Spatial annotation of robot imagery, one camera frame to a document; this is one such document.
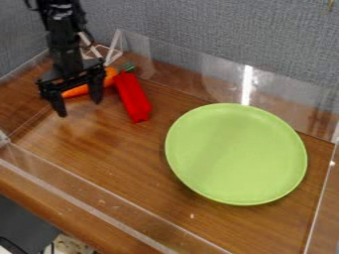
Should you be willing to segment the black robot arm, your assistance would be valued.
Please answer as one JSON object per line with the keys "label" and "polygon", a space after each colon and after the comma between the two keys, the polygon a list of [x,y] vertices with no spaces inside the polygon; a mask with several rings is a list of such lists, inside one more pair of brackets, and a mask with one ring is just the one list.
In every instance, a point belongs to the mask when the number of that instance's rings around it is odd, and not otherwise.
{"label": "black robot arm", "polygon": [[86,29],[86,11],[80,0],[36,0],[27,7],[40,13],[47,31],[47,43],[53,61],[52,69],[37,79],[41,97],[49,101],[60,117],[68,115],[63,93],[86,85],[95,104],[103,99],[106,69],[103,58],[86,60],[82,55],[80,32]]}

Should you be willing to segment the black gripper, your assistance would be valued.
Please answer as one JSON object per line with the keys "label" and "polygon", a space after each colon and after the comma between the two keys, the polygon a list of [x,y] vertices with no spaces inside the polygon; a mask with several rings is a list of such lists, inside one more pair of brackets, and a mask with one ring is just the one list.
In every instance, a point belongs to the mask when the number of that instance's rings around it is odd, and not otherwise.
{"label": "black gripper", "polygon": [[106,69],[103,59],[83,60],[84,69],[76,73],[63,75],[53,67],[36,81],[40,95],[49,98],[49,102],[60,117],[68,115],[62,93],[83,84],[88,87],[90,98],[95,104],[103,99],[103,80]]}

